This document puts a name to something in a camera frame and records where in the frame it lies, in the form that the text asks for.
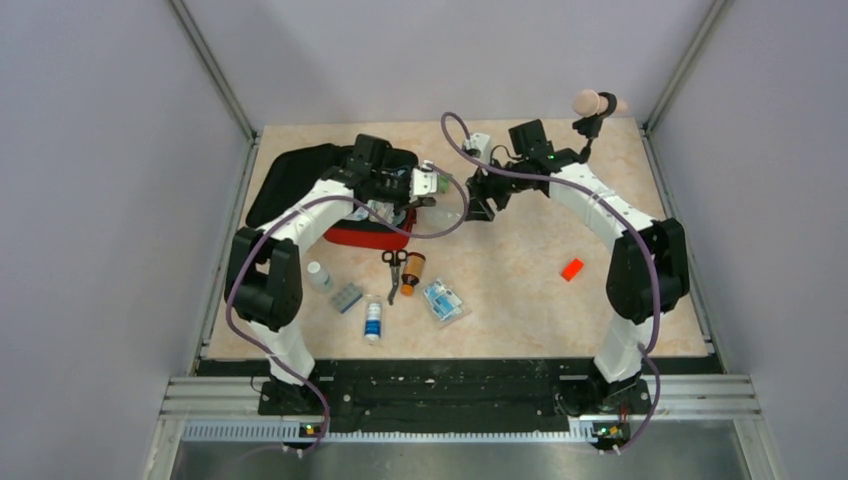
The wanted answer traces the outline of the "blue white plaster packet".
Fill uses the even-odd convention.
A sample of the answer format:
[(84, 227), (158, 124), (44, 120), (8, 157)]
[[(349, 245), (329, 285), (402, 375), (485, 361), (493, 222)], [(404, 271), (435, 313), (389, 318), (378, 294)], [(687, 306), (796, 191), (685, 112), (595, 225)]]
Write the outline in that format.
[(431, 313), (442, 325), (453, 322), (466, 313), (465, 302), (442, 279), (425, 285), (422, 293)]

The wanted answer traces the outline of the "blue cotton swab bag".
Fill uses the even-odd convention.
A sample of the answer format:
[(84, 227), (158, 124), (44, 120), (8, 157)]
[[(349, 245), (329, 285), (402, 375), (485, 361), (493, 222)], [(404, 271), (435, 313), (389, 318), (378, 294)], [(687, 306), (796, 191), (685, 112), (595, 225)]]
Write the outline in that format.
[(411, 188), (412, 166), (402, 166), (395, 169), (387, 170), (385, 173), (386, 186), (398, 195), (408, 194)]

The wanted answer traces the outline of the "white blue dressing pouch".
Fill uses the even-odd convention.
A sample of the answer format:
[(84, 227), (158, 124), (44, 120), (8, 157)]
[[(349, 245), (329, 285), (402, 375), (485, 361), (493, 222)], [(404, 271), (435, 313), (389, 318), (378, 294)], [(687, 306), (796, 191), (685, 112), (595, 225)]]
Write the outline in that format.
[(355, 207), (352, 213), (345, 217), (347, 221), (372, 223), (379, 223), (379, 218), (392, 225), (397, 225), (404, 219), (404, 215), (395, 211), (393, 203), (369, 200), (365, 208), (362, 206)]

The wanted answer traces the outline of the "teal gauze packet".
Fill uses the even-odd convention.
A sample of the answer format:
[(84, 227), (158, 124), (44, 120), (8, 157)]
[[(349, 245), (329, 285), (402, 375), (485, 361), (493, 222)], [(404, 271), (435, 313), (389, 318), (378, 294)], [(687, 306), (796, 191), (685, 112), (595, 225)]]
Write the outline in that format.
[(442, 204), (420, 207), (417, 209), (417, 221), (421, 233), (435, 234), (451, 230), (462, 222), (462, 211)]

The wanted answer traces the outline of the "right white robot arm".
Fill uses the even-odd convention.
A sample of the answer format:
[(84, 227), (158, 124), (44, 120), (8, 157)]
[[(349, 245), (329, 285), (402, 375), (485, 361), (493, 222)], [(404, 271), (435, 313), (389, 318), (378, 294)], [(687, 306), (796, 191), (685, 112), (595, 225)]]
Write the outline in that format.
[(633, 207), (589, 168), (601, 122), (599, 115), (575, 122), (586, 140), (578, 151), (555, 149), (539, 120), (510, 129), (515, 156), (504, 164), (483, 134), (468, 133), (456, 150), (476, 168), (466, 181), (468, 219), (491, 221), (513, 195), (536, 190), (581, 217), (609, 250), (605, 291), (614, 316), (594, 357), (600, 376), (588, 382), (586, 397), (594, 409), (612, 412), (626, 400), (623, 381), (637, 376), (656, 346), (662, 316), (688, 295), (690, 278), (682, 224)]

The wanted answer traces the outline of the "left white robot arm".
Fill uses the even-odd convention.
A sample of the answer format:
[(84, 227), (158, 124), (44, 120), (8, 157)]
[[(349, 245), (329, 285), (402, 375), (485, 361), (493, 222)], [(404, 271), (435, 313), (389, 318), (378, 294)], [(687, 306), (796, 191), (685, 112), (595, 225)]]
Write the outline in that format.
[[(323, 143), (279, 154), (261, 183), (245, 224), (233, 236), (225, 280), (226, 313), (252, 329), (246, 341), (269, 358), (284, 383), (283, 401), (297, 413), (319, 404), (309, 379), (315, 360), (296, 319), (303, 302), (304, 254), (339, 225), (379, 237), (404, 231), (390, 214), (412, 200), (418, 156), (385, 139), (360, 134), (351, 145)], [(387, 206), (377, 224), (378, 207)]]

